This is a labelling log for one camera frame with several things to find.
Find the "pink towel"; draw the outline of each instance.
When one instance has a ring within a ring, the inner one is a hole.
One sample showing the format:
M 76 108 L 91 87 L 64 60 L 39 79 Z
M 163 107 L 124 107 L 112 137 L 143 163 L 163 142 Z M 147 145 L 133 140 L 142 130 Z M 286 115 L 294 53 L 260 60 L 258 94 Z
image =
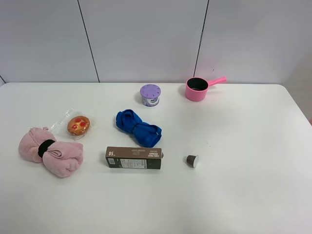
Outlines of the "pink towel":
M 42 157 L 39 156 L 41 144 Z M 48 128 L 32 128 L 20 141 L 19 154 L 26 160 L 43 162 L 49 171 L 59 177 L 68 177 L 82 164 L 82 148 L 79 143 L 57 142 Z

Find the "packaged cookie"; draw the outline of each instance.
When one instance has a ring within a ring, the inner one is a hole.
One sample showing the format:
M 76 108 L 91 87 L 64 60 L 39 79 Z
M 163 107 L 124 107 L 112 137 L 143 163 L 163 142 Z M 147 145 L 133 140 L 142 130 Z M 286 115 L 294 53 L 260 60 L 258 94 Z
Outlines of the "packaged cookie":
M 60 137 L 77 140 L 85 136 L 92 126 L 93 121 L 90 117 L 72 108 L 65 113 L 65 116 L 60 121 L 50 128 L 50 131 Z

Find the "pink saucepan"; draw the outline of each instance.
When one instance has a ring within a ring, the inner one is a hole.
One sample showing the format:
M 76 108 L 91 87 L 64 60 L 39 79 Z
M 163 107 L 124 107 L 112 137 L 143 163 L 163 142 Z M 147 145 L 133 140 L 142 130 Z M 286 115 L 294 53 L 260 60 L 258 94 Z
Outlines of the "pink saucepan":
M 226 77 L 214 80 L 205 80 L 200 77 L 192 77 L 186 81 L 185 96 L 191 101 L 202 101 L 210 86 L 225 83 Z

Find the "blue cloth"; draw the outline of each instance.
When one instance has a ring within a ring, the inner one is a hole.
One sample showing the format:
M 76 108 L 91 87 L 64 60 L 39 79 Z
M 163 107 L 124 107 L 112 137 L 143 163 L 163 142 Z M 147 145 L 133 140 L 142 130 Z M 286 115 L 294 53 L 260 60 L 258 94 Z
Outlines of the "blue cloth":
M 133 110 L 119 112 L 116 125 L 121 130 L 133 134 L 139 144 L 146 148 L 154 147 L 161 138 L 161 128 L 144 123 Z

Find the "cookie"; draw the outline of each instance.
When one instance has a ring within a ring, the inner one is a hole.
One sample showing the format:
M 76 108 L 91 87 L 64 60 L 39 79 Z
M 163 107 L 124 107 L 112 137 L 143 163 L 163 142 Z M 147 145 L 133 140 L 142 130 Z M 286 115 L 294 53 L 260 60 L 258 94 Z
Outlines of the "cookie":
M 67 125 L 70 134 L 79 136 L 85 134 L 90 127 L 90 121 L 85 116 L 76 116 L 72 118 Z

